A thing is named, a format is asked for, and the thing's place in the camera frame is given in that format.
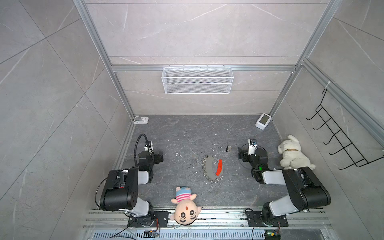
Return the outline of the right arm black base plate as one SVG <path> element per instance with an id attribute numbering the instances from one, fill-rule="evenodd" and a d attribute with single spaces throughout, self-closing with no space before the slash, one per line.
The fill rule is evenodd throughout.
<path id="1" fill-rule="evenodd" d="M 288 227 L 286 216 L 275 217 L 265 211 L 245 210 L 249 227 Z"/>

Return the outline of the metal keyring holder red handle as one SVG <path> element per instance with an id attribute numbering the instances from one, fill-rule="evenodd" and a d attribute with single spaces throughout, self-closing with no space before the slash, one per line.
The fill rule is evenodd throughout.
<path id="1" fill-rule="evenodd" d="M 208 182 L 218 183 L 222 179 L 223 160 L 216 159 L 214 156 L 205 156 L 202 160 L 202 169 Z"/>

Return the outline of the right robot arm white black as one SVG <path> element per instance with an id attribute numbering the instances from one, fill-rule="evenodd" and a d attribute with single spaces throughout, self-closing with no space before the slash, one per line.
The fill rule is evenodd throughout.
<path id="1" fill-rule="evenodd" d="M 266 226 L 281 223 L 289 214 L 331 204 L 331 195 L 309 167 L 270 170 L 268 153 L 264 148 L 247 144 L 254 152 L 250 155 L 243 147 L 238 148 L 238 158 L 251 165 L 252 177 L 261 185 L 282 185 L 288 195 L 265 203 L 258 221 Z"/>

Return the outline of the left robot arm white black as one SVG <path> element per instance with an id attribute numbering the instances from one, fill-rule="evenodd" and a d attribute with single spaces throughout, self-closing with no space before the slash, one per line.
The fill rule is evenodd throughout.
<path id="1" fill-rule="evenodd" d="M 155 219 L 153 206 L 138 196 L 138 186 L 152 182 L 153 167 L 164 161 L 163 152 L 153 154 L 149 151 L 139 153 L 136 167 L 125 170 L 112 170 L 105 179 L 105 185 L 96 201 L 104 211 L 124 211 L 138 219 Z"/>

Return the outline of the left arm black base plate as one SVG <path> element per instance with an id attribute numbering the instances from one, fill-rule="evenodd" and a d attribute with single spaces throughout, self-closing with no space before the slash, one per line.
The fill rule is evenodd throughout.
<path id="1" fill-rule="evenodd" d="M 135 217 L 126 214 L 129 218 L 129 226 L 137 228 L 165 228 L 168 226 L 169 212 L 156 211 L 144 217 Z"/>

